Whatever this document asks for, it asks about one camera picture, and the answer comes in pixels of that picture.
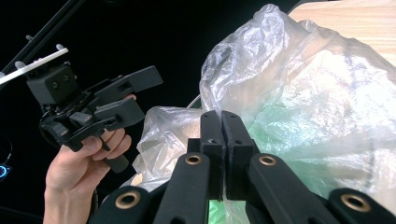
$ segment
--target screw hole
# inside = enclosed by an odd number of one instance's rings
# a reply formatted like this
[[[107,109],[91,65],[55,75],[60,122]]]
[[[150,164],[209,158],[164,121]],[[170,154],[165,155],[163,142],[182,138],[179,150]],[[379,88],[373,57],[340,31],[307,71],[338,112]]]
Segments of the screw hole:
[[[122,193],[116,199],[116,206],[119,209],[128,209],[137,205],[140,201],[140,193],[137,191],[129,191]]]
[[[276,159],[270,156],[262,156],[260,157],[260,162],[264,165],[275,165]]]
[[[189,165],[196,165],[201,163],[202,159],[199,156],[189,156],[186,158],[186,163],[188,163]]]
[[[349,208],[358,212],[368,212],[371,210],[370,204],[355,194],[343,194],[341,195],[341,201]]]

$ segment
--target clear plastic sheet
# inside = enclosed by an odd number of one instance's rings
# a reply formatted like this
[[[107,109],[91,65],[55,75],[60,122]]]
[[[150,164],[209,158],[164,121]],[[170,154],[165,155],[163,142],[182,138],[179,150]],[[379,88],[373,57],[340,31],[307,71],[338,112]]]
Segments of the clear plastic sheet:
[[[395,80],[369,46],[267,5],[209,53],[203,110],[150,110],[134,168],[143,185],[169,178],[187,139],[199,137],[200,115],[228,110],[316,194],[357,189],[396,214]],[[247,222],[243,203],[224,210],[227,223]]]

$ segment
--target finger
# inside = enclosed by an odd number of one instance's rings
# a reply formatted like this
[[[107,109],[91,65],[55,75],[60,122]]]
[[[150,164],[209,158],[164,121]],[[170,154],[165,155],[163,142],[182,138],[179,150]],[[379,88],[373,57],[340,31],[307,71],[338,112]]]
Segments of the finger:
[[[82,141],[83,147],[75,152],[67,146],[61,146],[55,160],[62,167],[76,167],[86,157],[89,157],[99,151],[102,142],[99,138],[90,136]]]
[[[107,142],[107,140],[110,139],[111,136],[113,136],[114,132],[115,132],[115,131],[109,132],[108,130],[105,129],[105,132],[102,134],[101,138],[102,138],[105,142]]]
[[[110,152],[110,154],[108,154],[106,157],[109,160],[115,159],[118,156],[122,155],[124,152],[126,152],[129,147],[132,144],[132,138],[131,136],[129,136],[128,134],[125,134],[121,140],[121,142],[119,143],[119,145]]]
[[[112,132],[110,138],[106,140],[106,145],[110,148],[110,151],[100,150],[92,155],[92,159],[94,161],[99,161],[104,159],[110,152],[115,149],[123,139],[125,135],[124,129],[117,129],[116,131]]]

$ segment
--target black metal rod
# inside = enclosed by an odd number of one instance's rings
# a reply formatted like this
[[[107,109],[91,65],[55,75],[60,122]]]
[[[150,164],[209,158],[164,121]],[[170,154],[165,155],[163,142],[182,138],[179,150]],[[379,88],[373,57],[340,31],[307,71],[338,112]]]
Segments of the black metal rod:
[[[33,56],[53,37],[53,35],[73,16],[86,0],[69,0],[64,6],[44,25],[32,40],[9,62],[3,69],[4,74],[13,71],[17,61],[28,63]]]

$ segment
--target black background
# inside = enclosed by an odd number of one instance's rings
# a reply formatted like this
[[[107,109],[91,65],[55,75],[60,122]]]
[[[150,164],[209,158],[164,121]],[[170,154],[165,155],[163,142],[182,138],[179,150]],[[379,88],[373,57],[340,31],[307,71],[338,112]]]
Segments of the black background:
[[[0,0],[0,68],[27,44],[25,36],[36,35],[65,2]],[[111,6],[88,0],[34,59],[51,54],[58,43],[64,45],[69,49],[65,59],[84,89],[104,78],[156,65],[164,83],[137,94],[142,110],[155,105],[186,107],[199,94],[201,66],[216,44],[265,4],[288,12],[297,2],[125,0]],[[7,164],[12,170],[0,182],[0,223],[23,223],[24,217],[26,223],[34,223],[42,217],[45,175],[57,153],[38,132],[41,110],[25,81],[25,77],[16,78],[0,90],[0,134],[13,144]],[[127,152],[131,162],[142,129],[143,122],[127,128],[134,141]],[[6,156],[2,151],[0,162]],[[98,187],[100,196],[133,174],[132,166],[119,175],[110,172]]]

